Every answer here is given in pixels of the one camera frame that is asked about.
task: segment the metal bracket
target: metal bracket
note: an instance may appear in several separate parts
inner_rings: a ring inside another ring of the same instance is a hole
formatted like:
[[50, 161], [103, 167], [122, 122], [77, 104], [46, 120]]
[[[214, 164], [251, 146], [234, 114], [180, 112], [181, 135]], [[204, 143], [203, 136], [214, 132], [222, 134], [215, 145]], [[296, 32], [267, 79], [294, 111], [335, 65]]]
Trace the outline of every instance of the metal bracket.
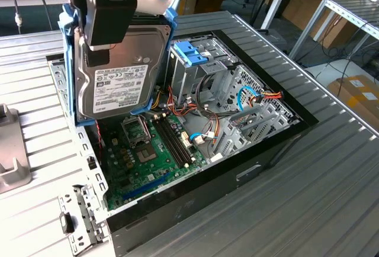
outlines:
[[62, 211], [60, 223], [63, 233], [70, 234], [69, 243], [74, 256], [109, 239], [105, 222], [96, 224], [92, 209], [97, 208], [98, 200], [90, 185], [73, 186], [58, 200]]
[[0, 194], [31, 181], [16, 109], [0, 104]]

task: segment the sticker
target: sticker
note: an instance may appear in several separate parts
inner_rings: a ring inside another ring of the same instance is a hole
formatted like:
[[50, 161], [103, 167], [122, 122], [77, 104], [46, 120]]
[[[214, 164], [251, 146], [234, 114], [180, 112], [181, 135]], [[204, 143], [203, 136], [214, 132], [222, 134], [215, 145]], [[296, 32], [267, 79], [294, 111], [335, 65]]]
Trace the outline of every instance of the sticker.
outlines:
[[147, 178], [149, 181], [153, 181], [155, 179], [154, 175], [152, 175], [152, 174], [148, 174]]
[[364, 85], [362, 84], [362, 82], [360, 82], [359, 80], [353, 80], [353, 81], [350, 81], [351, 84], [353, 84], [355, 87], [364, 87]]
[[94, 113], [133, 106], [139, 102], [148, 65], [95, 72]]
[[363, 92], [362, 94], [365, 95], [368, 100], [378, 100], [378, 98], [376, 98], [371, 92]]

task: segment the metal shelf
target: metal shelf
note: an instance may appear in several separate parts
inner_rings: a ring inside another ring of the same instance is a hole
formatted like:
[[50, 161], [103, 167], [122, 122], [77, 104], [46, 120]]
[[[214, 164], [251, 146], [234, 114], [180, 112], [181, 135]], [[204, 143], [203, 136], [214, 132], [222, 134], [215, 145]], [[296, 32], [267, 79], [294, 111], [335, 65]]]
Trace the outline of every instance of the metal shelf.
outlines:
[[[330, 21], [336, 13], [341, 17], [344, 17], [344, 19], [348, 20], [350, 23], [353, 23], [361, 30], [365, 31], [368, 35], [371, 35], [379, 40], [378, 4], [370, 0], [322, 0], [318, 9], [307, 24], [307, 27], [304, 29], [300, 38], [297, 40], [295, 46], [293, 47], [289, 55], [290, 59], [294, 59], [296, 57], [299, 50], [303, 46], [305, 39], [321, 15], [324, 13], [326, 8], [329, 8], [332, 10], [332, 12], [328, 15], [327, 19], [315, 35], [315, 41], [319, 40], [320, 36], [324, 33], [326, 27], [329, 25]], [[364, 41], [359, 43], [358, 47], [356, 47], [355, 50], [358, 50]]]

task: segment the yellow wire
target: yellow wire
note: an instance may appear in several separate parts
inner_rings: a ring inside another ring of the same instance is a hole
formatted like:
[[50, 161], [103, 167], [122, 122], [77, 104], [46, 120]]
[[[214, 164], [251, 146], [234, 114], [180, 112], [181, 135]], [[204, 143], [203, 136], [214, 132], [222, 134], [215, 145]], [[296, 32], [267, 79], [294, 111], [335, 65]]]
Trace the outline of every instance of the yellow wire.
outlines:
[[157, 97], [155, 99], [154, 104], [152, 105], [152, 109], [154, 109], [154, 108], [156, 108], [158, 106], [158, 104], [159, 104], [159, 98], [160, 98], [160, 94], [161, 93], [162, 93], [162, 91], [158, 91], [158, 95], [157, 95]]
[[266, 93], [266, 92], [261, 92], [263, 95], [280, 95], [280, 92], [278, 93]]

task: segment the metal slatted table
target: metal slatted table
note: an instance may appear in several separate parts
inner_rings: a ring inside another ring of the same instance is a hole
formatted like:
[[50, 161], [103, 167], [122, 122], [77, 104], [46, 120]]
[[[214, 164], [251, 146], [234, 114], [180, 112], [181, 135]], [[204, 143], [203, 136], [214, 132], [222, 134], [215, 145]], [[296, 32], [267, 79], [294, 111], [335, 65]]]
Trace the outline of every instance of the metal slatted table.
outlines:
[[[128, 256], [375, 256], [378, 134], [239, 17], [215, 12], [178, 22], [177, 35], [222, 29], [320, 124], [275, 168]], [[0, 195], [4, 256], [71, 254], [56, 196], [84, 174], [44, 59], [61, 51], [58, 32], [0, 39], [0, 101], [21, 113], [34, 178]], [[113, 247], [85, 256], [114, 256]]]
[[370, 0], [322, 0], [293, 47], [289, 55], [290, 59], [294, 59], [299, 53], [304, 41], [326, 8], [329, 8], [332, 12], [330, 12], [327, 19], [316, 33], [313, 38], [314, 41], [319, 40], [336, 13], [366, 32], [365, 37], [353, 49], [353, 53], [363, 45], [369, 36], [373, 36], [379, 40], [379, 4]]

